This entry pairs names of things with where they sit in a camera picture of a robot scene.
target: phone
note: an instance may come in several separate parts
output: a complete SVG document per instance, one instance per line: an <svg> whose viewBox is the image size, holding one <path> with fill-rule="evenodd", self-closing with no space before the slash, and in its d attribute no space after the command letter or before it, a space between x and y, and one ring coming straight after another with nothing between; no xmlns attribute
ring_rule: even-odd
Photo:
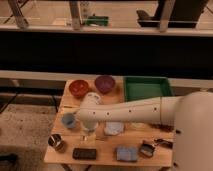
<svg viewBox="0 0 213 171"><path fill-rule="evenodd" d="M87 148L74 148L72 157L74 159L96 159L97 150Z"/></svg>

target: gray object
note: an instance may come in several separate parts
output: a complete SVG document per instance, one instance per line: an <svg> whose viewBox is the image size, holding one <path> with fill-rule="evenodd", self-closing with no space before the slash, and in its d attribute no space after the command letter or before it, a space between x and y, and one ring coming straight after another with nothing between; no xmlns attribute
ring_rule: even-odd
<svg viewBox="0 0 213 171"><path fill-rule="evenodd" d="M117 160L118 161L137 161L137 148L136 147L117 147Z"/></svg>
<svg viewBox="0 0 213 171"><path fill-rule="evenodd" d="M118 135L124 131L124 124L122 122L106 122L104 133L106 135Z"/></svg>
<svg viewBox="0 0 213 171"><path fill-rule="evenodd" d="M61 119L61 122L66 128L72 129L76 125L75 116L73 113L65 113Z"/></svg>

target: green tray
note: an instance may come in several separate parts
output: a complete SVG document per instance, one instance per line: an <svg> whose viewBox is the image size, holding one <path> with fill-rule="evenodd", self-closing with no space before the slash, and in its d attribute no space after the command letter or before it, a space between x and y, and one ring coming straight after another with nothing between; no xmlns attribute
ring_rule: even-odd
<svg viewBox="0 0 213 171"><path fill-rule="evenodd" d="M108 26L109 17L107 16L89 16L86 20L85 24L90 26L91 24L95 24L98 26Z"/></svg>
<svg viewBox="0 0 213 171"><path fill-rule="evenodd" d="M173 96L166 77L124 77L125 101L147 99L152 97Z"/></svg>

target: red bowl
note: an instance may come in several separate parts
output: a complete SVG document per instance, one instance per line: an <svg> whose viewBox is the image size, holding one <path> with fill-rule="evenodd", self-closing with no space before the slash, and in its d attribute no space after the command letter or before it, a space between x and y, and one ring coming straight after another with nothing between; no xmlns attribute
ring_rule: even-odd
<svg viewBox="0 0 213 171"><path fill-rule="evenodd" d="M101 75L95 79L95 86L102 94L107 94L114 88L115 79L109 75Z"/></svg>
<svg viewBox="0 0 213 171"><path fill-rule="evenodd" d="M82 98L89 92L89 84L84 80L75 80L69 85L70 93L76 98Z"/></svg>

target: black chair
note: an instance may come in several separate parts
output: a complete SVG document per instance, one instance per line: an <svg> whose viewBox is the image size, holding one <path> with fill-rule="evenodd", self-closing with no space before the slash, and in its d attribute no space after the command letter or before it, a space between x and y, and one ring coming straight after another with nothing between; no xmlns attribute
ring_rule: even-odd
<svg viewBox="0 0 213 171"><path fill-rule="evenodd" d="M143 10L137 10L138 23L141 27L157 27L166 0L158 0L154 16ZM169 27L195 28L208 0L176 0L169 20Z"/></svg>

